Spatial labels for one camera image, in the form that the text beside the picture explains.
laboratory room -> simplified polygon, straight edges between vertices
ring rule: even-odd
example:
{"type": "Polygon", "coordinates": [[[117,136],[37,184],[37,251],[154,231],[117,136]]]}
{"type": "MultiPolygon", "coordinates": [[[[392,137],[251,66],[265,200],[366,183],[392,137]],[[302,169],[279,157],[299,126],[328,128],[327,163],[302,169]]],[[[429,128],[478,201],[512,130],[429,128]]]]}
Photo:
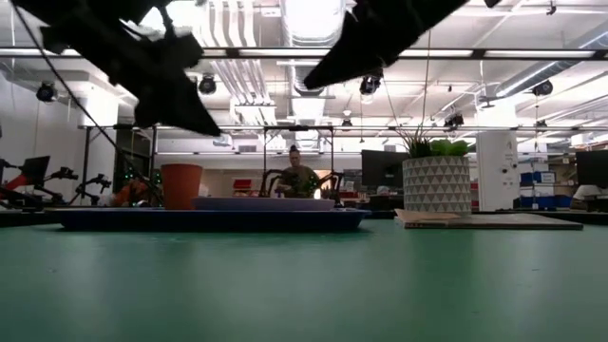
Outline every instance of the laboratory room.
{"type": "Polygon", "coordinates": [[[608,2],[0,2],[0,341],[604,342],[608,2]]]}

geometric patterned planter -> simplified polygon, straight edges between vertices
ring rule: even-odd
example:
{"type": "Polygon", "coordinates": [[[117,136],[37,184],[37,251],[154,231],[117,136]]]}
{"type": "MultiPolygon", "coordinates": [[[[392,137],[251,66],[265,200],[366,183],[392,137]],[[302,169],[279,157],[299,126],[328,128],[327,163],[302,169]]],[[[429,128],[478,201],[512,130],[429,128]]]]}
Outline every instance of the geometric patterned planter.
{"type": "Polygon", "coordinates": [[[466,157],[426,157],[403,162],[407,211],[470,214],[470,188],[466,157]]]}

pillar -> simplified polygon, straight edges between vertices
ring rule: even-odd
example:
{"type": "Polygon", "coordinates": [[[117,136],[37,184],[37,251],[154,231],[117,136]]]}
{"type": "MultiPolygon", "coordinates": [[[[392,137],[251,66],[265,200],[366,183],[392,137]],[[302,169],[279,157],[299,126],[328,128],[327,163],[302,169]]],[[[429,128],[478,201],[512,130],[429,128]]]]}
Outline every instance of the pillar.
{"type": "MultiPolygon", "coordinates": [[[[517,126],[515,106],[496,103],[477,113],[479,126],[517,126]]],[[[520,196],[518,143],[515,131],[477,134],[480,211],[513,209],[520,196]]]]}

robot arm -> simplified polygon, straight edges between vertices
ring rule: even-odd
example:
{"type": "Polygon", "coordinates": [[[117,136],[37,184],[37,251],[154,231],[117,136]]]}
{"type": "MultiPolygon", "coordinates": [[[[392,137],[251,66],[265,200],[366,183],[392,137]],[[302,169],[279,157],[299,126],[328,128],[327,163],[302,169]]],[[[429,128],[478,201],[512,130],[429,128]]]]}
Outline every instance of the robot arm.
{"type": "MultiPolygon", "coordinates": [[[[344,15],[342,35],[304,79],[308,89],[365,76],[395,63],[411,47],[468,0],[355,0],[344,15]]],[[[501,0],[485,0],[492,8],[501,0]]]]}
{"type": "Polygon", "coordinates": [[[175,35],[165,6],[171,0],[11,0],[45,22],[43,46],[56,54],[78,51],[140,101],[136,123],[163,123],[200,134],[218,136],[219,128],[200,102],[197,87],[184,73],[203,51],[192,34],[175,35]],[[152,9],[161,12],[163,39],[135,36],[122,21],[141,22],[152,9]]]}

blue storage box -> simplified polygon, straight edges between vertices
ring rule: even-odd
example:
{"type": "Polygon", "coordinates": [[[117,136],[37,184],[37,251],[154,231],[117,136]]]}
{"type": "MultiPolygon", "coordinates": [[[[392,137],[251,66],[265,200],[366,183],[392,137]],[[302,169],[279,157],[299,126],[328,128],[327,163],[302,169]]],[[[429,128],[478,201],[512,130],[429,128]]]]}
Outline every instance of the blue storage box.
{"type": "Polygon", "coordinates": [[[539,205],[539,209],[551,209],[557,207],[555,196],[545,196],[545,197],[520,197],[522,208],[532,208],[532,204],[537,203],[539,205]]]}
{"type": "Polygon", "coordinates": [[[532,172],[524,172],[524,173],[520,174],[520,176],[521,176],[520,182],[522,182],[522,183],[528,184],[528,183],[533,182],[533,180],[534,180],[534,177],[532,176],[532,172]]]}
{"type": "Polygon", "coordinates": [[[556,195],[555,196],[555,205],[558,208],[570,208],[570,204],[572,204],[572,198],[565,195],[556,195]]]}
{"type": "Polygon", "coordinates": [[[554,183],[555,182],[555,172],[552,171],[535,171],[532,172],[524,172],[520,174],[521,182],[530,184],[533,182],[536,183],[554,183]]]}

